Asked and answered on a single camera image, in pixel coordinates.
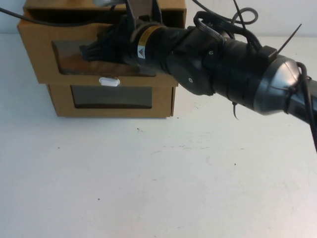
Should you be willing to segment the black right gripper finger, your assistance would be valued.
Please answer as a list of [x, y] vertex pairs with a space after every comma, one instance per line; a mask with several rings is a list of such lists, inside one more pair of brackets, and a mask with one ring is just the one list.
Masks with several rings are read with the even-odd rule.
[[99, 52], [100, 51], [100, 44], [99, 42], [91, 42], [87, 45], [81, 45], [80, 51], [83, 53], [92, 53], [92, 52]]
[[99, 52], [84, 52], [83, 59], [88, 62], [102, 61], [102, 55]]

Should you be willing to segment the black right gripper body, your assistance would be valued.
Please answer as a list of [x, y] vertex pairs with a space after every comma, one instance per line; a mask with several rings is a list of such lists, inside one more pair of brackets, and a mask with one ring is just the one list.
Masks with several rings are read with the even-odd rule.
[[98, 34], [100, 44], [98, 61], [139, 68], [135, 53], [138, 35], [139, 29], [132, 29], [132, 20], [124, 15], [117, 24], [111, 25]]

